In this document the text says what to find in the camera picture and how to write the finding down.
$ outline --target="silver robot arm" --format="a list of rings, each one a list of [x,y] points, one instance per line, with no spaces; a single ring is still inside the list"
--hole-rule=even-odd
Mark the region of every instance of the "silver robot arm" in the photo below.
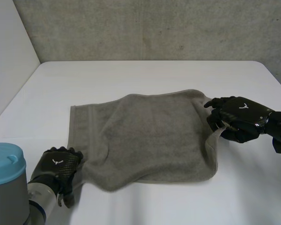
[[[73,148],[51,148],[44,152],[27,184],[29,225],[44,225],[56,201],[59,206],[61,199],[68,208],[74,205],[72,180],[82,159],[82,153]]]

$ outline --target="container lid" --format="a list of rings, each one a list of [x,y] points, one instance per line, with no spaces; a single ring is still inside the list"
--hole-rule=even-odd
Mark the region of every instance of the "container lid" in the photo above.
[[[25,168],[22,149],[14,144],[0,143],[0,184],[18,178]]]

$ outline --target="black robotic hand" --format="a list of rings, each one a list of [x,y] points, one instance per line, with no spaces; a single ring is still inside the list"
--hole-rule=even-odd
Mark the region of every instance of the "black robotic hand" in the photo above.
[[[265,133],[265,124],[272,109],[244,97],[214,98],[204,107],[213,107],[207,122],[213,131],[227,127],[221,134],[225,139],[244,143]]]
[[[31,182],[42,182],[59,194],[59,206],[61,199],[70,208],[74,205],[72,181],[77,167],[83,159],[83,154],[75,152],[73,148],[59,149],[53,147],[43,153],[31,176]]]

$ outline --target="gray container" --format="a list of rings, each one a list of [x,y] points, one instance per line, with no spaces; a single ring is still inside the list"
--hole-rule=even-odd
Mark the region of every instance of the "gray container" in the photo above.
[[[0,225],[29,222],[29,201],[23,151],[0,143]]]

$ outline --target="logo on robotic hand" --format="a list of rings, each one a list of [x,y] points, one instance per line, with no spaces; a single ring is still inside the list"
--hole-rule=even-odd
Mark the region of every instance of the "logo on robotic hand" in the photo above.
[[[244,107],[239,107],[239,109],[248,109],[249,107],[247,106],[246,103],[244,103]]]
[[[55,163],[55,165],[57,165],[57,164],[59,164],[59,163],[62,163],[63,162],[63,160],[61,160],[61,161],[55,161],[54,159],[52,159],[52,161]]]

